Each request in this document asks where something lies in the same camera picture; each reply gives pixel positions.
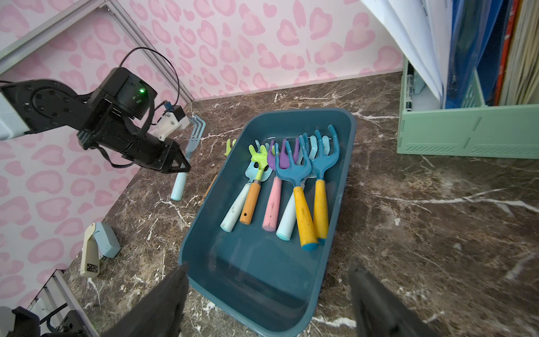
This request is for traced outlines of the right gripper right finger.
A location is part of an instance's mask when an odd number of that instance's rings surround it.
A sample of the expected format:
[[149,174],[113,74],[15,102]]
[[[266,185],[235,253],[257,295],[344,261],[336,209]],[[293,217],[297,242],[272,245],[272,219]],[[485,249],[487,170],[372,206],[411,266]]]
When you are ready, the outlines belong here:
[[436,336],[363,265],[348,273],[358,336]]

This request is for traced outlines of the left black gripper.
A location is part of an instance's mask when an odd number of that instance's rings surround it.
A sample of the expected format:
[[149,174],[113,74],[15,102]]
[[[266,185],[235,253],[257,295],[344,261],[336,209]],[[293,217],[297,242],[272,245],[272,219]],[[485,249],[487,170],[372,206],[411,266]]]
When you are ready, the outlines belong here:
[[99,150],[106,159],[105,148],[114,150],[126,160],[140,167],[167,174],[187,173],[191,165],[179,144],[171,138],[161,141],[139,128],[126,126],[126,120],[108,108],[93,129],[77,134],[79,144],[85,150]]

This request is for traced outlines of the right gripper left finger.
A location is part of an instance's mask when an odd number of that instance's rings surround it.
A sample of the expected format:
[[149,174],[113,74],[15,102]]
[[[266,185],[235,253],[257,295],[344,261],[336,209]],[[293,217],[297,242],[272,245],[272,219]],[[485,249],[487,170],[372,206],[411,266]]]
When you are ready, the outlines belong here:
[[179,336],[189,265],[178,265],[104,336]]

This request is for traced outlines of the light blue fork white handle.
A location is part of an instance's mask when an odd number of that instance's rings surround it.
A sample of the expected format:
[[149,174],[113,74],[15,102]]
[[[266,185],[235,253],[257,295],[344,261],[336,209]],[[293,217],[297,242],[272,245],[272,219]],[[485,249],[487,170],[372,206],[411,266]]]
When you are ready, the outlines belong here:
[[[189,120],[193,123],[194,130],[189,138],[189,143],[185,152],[185,158],[186,160],[191,162],[192,153],[196,150],[202,138],[202,133],[204,132],[206,122],[202,118],[196,115],[192,115],[192,117],[189,118]],[[182,199],[186,180],[187,180],[187,175],[188,174],[186,172],[178,173],[172,193],[171,193],[172,200],[180,201]]]

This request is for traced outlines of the green rake wooden handle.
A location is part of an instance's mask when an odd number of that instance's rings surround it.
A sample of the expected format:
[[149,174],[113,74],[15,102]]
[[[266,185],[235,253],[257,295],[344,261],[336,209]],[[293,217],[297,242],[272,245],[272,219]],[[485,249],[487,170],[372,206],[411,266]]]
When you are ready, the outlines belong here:
[[[225,157],[228,157],[228,156],[230,155],[230,153],[231,153],[233,147],[235,146],[235,143],[236,143],[236,142],[237,142],[236,139],[234,139],[234,140],[231,140],[230,138],[227,139],[227,142],[226,142],[226,149],[225,149]],[[219,176],[221,170],[222,170],[222,168],[220,168],[220,170],[219,170],[219,171],[217,172],[217,174],[214,176],[214,178],[213,178],[213,180],[211,181],[209,187],[207,188],[206,192],[204,193],[204,196],[203,196],[203,198],[202,198],[202,200],[201,200],[201,203],[203,203],[203,202],[206,200],[206,198],[207,198],[209,192],[211,191],[211,188],[213,187],[213,184],[216,182],[216,179],[218,178],[218,176]]]

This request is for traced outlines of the teal fork yellow handle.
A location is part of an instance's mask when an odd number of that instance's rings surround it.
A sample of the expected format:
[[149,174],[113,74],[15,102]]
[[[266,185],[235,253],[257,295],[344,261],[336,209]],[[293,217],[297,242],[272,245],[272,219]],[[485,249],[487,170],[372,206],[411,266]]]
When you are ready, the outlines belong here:
[[299,136],[300,147],[303,151],[303,159],[305,163],[303,165],[297,166],[293,161],[292,154],[288,153],[288,158],[290,161],[290,167],[286,169],[280,168],[280,150],[279,145],[275,145],[275,166],[277,169],[277,176],[284,180],[289,181],[293,184],[293,193],[296,198],[296,216],[298,223],[298,232],[300,237],[300,244],[303,250],[312,251],[318,247],[317,233],[313,224],[311,217],[310,209],[307,204],[304,189],[301,188],[301,181],[312,171],[312,165],[308,157],[308,152],[306,149],[305,139],[303,135]]

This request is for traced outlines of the teal rake yellow handle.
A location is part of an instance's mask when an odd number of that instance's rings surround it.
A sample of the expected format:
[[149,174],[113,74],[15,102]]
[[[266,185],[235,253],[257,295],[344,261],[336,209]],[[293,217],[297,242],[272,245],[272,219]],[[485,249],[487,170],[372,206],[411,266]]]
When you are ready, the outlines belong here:
[[328,126],[333,140],[332,154],[324,154],[324,141],[323,136],[317,129],[315,136],[317,138],[318,146],[321,147],[321,152],[318,157],[311,160],[312,172],[316,175],[315,195],[314,195],[314,209],[313,209],[313,223],[316,228],[317,239],[320,244],[324,244],[328,237],[329,219],[328,219],[328,202],[326,195],[326,183],[324,180],[325,172],[333,167],[340,157],[340,148],[338,142],[338,135],[333,125]]

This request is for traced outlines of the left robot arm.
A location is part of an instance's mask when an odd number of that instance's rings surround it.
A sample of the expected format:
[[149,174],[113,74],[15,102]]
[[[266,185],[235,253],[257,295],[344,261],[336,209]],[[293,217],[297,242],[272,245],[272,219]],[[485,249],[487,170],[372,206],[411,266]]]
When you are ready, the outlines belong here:
[[175,140],[150,134],[156,91],[125,67],[116,67],[85,95],[51,79],[1,85],[1,140],[69,126],[84,150],[108,160],[115,151],[130,165],[163,174],[187,173],[191,165]]

